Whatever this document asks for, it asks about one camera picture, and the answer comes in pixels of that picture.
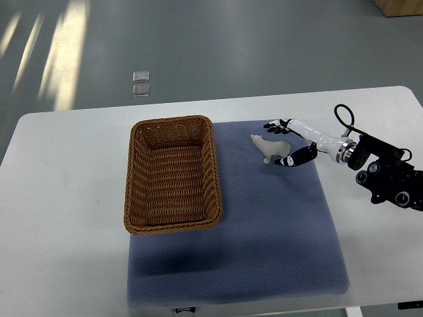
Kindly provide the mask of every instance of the basket rim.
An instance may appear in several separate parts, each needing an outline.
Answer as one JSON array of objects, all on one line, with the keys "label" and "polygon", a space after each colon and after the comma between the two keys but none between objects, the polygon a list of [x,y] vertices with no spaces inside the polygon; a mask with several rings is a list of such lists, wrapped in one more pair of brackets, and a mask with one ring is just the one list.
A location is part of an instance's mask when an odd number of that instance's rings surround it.
[{"label": "basket rim", "polygon": [[[169,223],[164,225],[134,225],[131,221],[132,219],[132,195],[131,191],[134,187],[134,159],[135,151],[135,135],[141,127],[149,127],[151,125],[172,125],[180,124],[181,122],[191,122],[191,121],[200,121],[206,125],[206,141],[204,144],[209,143],[210,151],[206,154],[211,155],[212,160],[215,165],[211,170],[212,178],[212,195],[214,197],[213,202],[215,208],[211,215],[212,218],[203,219],[200,221],[187,221],[183,223]],[[203,115],[191,115],[191,116],[181,116],[181,117],[170,117],[170,118],[159,118],[159,119],[149,119],[137,122],[131,129],[130,135],[130,145],[128,153],[128,173],[126,178],[126,192],[125,192],[125,208],[124,208],[124,226],[126,230],[131,234],[159,234],[167,232],[182,232],[188,230],[201,230],[207,229],[215,226],[220,222],[223,217],[223,201],[221,196],[220,188],[220,178],[219,170],[217,165],[217,153],[215,146],[215,135],[213,130],[213,124],[211,120]]]}]

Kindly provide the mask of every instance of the robotic hand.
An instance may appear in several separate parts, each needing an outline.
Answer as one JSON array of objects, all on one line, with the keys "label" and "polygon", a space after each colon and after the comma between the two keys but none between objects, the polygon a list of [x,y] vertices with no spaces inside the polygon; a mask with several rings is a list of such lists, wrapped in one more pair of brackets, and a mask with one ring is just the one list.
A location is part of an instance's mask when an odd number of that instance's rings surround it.
[{"label": "robotic hand", "polygon": [[[345,108],[351,115],[351,124],[344,123],[338,115],[338,109]],[[423,171],[414,170],[407,163],[412,155],[408,149],[398,149],[384,141],[376,139],[354,127],[354,114],[349,107],[339,104],[334,113],[338,121],[346,127],[341,137],[329,137],[322,131],[297,120],[274,120],[265,124],[268,132],[287,134],[293,132],[309,142],[309,145],[295,151],[290,156],[275,160],[275,164],[299,166],[317,157],[318,152],[327,153],[338,164],[347,164],[352,170],[359,170],[370,154],[378,159],[371,162],[367,170],[358,172],[356,182],[371,192],[372,203],[390,201],[402,208],[423,211]],[[351,131],[360,134],[358,143],[348,138]],[[401,160],[405,152],[409,158]]]}]

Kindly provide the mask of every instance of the gray floor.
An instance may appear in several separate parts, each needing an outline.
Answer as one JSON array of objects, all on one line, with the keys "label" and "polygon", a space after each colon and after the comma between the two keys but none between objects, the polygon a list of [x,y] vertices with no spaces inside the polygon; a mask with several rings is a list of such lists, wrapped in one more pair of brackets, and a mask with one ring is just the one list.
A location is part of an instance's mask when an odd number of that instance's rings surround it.
[{"label": "gray floor", "polygon": [[0,0],[0,41],[0,161],[30,112],[395,85],[423,104],[423,17],[372,0]]}]

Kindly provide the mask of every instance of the white table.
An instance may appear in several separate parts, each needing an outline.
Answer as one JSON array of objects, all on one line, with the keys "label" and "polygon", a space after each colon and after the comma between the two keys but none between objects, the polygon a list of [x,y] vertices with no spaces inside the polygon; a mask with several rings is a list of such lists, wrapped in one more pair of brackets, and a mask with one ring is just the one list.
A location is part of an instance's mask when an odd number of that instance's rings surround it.
[{"label": "white table", "polygon": [[[411,149],[410,163],[423,169],[423,109],[404,87],[25,115],[0,167],[0,315],[136,316],[126,304],[129,234],[123,226],[134,123],[190,114],[213,122],[295,118],[339,136],[345,129],[333,115],[338,103],[353,109],[357,128]],[[197,316],[423,299],[423,213],[388,202],[372,205],[356,172],[325,154],[315,164],[344,254],[348,291],[204,306]],[[168,309],[141,315],[172,316]]]}]

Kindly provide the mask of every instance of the sunlight on floor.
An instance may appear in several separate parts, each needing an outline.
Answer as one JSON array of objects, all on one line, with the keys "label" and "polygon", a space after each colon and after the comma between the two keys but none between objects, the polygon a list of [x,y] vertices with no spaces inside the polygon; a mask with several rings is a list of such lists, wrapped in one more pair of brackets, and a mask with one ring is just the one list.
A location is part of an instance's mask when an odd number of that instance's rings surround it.
[{"label": "sunlight on floor", "polygon": [[12,36],[15,33],[16,27],[20,20],[20,16],[22,15],[21,12],[16,13],[11,20],[9,21],[5,32],[0,40],[0,59],[3,58],[9,43],[11,42]]},{"label": "sunlight on floor", "polygon": [[13,85],[13,92],[19,86],[20,80],[25,72],[26,66],[28,65],[29,59],[32,55],[32,50],[34,49],[35,42],[37,41],[38,34],[40,33],[40,29],[42,26],[42,21],[44,20],[43,15],[38,15],[34,26],[32,27],[31,33],[29,35],[28,41],[26,42],[24,53],[22,55],[22,59],[20,61],[18,73],[16,75],[15,84]]},{"label": "sunlight on floor", "polygon": [[58,19],[38,94],[54,100],[54,111],[73,109],[89,7],[90,0],[70,0]]},{"label": "sunlight on floor", "polygon": [[257,56],[258,51],[251,47],[255,42],[254,23],[243,18],[243,13],[248,9],[234,1],[223,1],[217,7],[224,19],[225,26],[220,30],[224,34],[222,38],[227,40],[225,45],[231,57],[233,80],[237,81],[239,77],[249,77],[252,75],[250,73],[251,65],[256,63],[260,57]]}]

